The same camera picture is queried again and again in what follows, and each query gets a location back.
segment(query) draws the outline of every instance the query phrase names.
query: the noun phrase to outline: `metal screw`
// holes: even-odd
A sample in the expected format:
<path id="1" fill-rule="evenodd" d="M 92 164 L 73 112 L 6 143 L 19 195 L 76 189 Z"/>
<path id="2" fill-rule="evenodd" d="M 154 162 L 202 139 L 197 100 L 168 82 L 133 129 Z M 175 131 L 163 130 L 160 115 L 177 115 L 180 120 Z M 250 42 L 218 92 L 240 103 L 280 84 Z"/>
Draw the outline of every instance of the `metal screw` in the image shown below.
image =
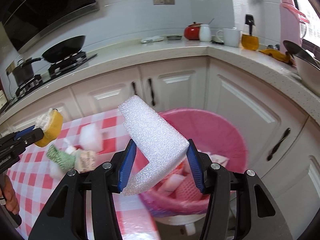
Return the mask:
<path id="1" fill-rule="evenodd" d="M 76 170 L 70 170 L 67 172 L 68 176 L 73 176 L 76 174 Z"/>
<path id="2" fill-rule="evenodd" d="M 253 177 L 254 175 L 256 175 L 256 173 L 253 170 L 247 170 L 247 174 L 251 177 Z"/>
<path id="3" fill-rule="evenodd" d="M 111 168 L 111 166 L 112 166 L 112 164 L 111 164 L 111 163 L 109 163 L 109 162 L 107 162 L 107 163 L 103 163 L 103 164 L 102 164 L 102 168 L 104 168 L 104 169 L 110 169 L 110 168 Z"/>
<path id="4" fill-rule="evenodd" d="M 220 169 L 220 165 L 218 163 L 212 163 L 211 168 L 213 168 L 214 170 L 218 170 Z"/>

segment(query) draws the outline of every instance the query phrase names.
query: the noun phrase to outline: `mug handle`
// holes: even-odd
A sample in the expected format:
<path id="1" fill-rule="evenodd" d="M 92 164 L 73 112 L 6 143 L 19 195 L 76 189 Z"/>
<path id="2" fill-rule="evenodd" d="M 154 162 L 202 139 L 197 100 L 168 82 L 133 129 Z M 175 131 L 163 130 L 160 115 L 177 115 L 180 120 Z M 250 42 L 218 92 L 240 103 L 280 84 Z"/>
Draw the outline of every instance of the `mug handle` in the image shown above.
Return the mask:
<path id="1" fill-rule="evenodd" d="M 220 42 L 224 42 L 224 41 L 223 41 L 222 39 L 220 39 L 219 36 L 218 36 L 218 33 L 220 33 L 220 32 L 223 33 L 223 31 L 217 31 L 217 32 L 216 32 L 216 38 L 217 38 Z"/>

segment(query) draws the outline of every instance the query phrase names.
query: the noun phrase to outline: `speckled countertop edge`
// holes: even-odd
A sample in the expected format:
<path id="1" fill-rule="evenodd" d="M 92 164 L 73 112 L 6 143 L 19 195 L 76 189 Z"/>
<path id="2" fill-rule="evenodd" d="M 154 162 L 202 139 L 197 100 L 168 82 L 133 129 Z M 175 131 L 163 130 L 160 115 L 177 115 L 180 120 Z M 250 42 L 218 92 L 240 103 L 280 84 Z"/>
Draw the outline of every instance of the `speckled countertop edge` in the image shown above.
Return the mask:
<path id="1" fill-rule="evenodd" d="M 320 125 L 320 97 L 307 89 L 287 64 L 257 51 L 199 41 L 161 41 L 151 44 L 123 43 L 89 52 L 98 56 L 39 88 L 0 117 L 0 124 L 18 111 L 59 89 L 109 71 L 158 60 L 210 56 L 262 79 L 297 103 Z"/>

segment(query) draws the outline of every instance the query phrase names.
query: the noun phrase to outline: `white jar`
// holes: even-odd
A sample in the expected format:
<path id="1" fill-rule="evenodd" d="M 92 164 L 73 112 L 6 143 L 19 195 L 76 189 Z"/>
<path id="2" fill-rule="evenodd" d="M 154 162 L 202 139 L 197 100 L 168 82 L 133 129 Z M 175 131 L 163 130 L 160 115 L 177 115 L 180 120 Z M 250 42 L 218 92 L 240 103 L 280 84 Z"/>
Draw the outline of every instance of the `white jar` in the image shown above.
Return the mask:
<path id="1" fill-rule="evenodd" d="M 201 24 L 200 32 L 199 32 L 200 41 L 211 42 L 211 30 L 208 24 Z"/>

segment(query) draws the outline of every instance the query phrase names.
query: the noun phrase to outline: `gas stove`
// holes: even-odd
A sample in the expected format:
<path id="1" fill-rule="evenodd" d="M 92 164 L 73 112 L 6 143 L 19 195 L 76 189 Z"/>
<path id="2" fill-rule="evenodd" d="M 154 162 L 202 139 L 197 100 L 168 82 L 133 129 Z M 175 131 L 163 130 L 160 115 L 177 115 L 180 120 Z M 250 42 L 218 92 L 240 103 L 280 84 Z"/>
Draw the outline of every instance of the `gas stove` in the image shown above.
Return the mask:
<path id="1" fill-rule="evenodd" d="M 22 84 L 20 87 L 18 87 L 18 89 L 16 90 L 17 99 L 14 100 L 10 104 L 10 106 L 13 106 L 15 103 L 17 103 L 19 100 L 24 98 L 26 95 L 35 91 L 39 87 L 42 87 L 48 82 L 62 76 L 63 74 L 66 74 L 72 70 L 75 70 L 77 67 L 87 62 L 88 60 L 94 58 L 96 55 L 97 54 L 87 57 L 84 51 L 80 51 L 76 54 L 72 54 L 69 57 L 66 57 L 65 59 L 59 62 L 52 64 L 48 69 L 50 79 L 43 81 L 40 75 L 35 75 L 33 78 L 31 78 L 30 80 Z"/>

